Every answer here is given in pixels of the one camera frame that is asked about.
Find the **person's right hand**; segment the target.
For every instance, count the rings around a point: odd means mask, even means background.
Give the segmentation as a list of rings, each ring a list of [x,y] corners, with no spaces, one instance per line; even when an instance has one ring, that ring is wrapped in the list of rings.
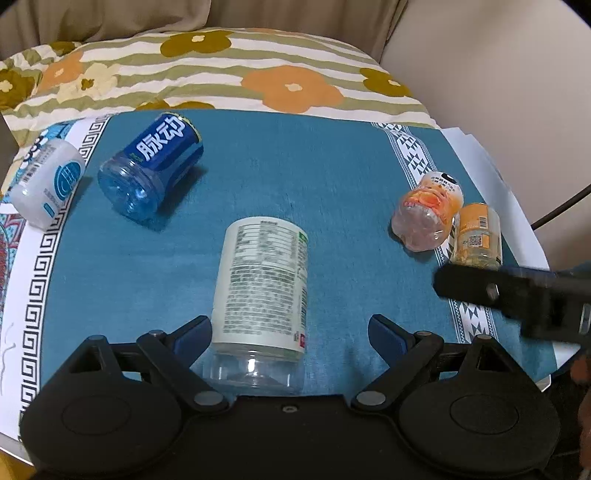
[[[580,385],[590,385],[590,354],[585,353],[579,356],[572,364],[570,375],[572,380]],[[580,435],[580,463],[585,469],[590,469],[591,463],[591,446],[590,446],[590,430],[591,430],[591,391],[587,390],[579,410],[578,421],[581,426]]]

